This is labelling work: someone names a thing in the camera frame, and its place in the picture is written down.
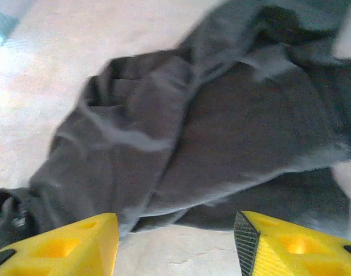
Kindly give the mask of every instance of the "gray cloth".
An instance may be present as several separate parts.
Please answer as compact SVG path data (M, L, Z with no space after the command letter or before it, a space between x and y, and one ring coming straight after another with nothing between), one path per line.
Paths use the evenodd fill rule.
M176 49L111 60L29 187L0 190L0 245L104 212L121 237L232 231L241 209L346 220L325 168L351 159L351 60L331 55L350 4L232 0Z

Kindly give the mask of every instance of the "white surface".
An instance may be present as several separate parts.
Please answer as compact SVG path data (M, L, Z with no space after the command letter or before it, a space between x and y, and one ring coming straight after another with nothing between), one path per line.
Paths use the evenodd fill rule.
M0 187L43 162L87 76L113 57L170 48L219 0L40 0L0 50ZM351 56L351 20L338 44ZM351 194L351 164L337 177ZM121 245L115 275L239 275L231 233L168 227Z

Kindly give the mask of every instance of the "floor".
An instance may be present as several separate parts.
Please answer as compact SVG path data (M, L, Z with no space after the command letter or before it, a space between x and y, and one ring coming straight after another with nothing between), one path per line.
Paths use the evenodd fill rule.
M0 49L0 187L24 185L87 76L113 57L172 47L220 0L38 0ZM337 45L351 56L351 18ZM351 163L335 175L351 197ZM115 275L240 275L231 233L133 235Z

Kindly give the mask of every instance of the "yellow plastic part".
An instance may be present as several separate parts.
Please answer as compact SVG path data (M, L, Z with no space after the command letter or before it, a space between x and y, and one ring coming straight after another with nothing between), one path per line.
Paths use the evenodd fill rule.
M254 235L246 235L250 230L243 218L242 223L236 221L237 249L245 275L351 276L351 253L344 249L351 246L350 241L262 214L240 213L256 230L258 240L251 274L248 249L254 248Z
M19 241L0 276L112 276L119 243L117 217L105 213Z

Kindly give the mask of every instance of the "yellow triangular block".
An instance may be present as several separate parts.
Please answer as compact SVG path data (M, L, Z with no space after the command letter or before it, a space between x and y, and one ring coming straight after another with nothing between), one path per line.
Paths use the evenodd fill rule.
M235 241L242 276L351 276L351 241L239 212Z
M117 217L101 214L19 241L0 276L112 276L119 243Z

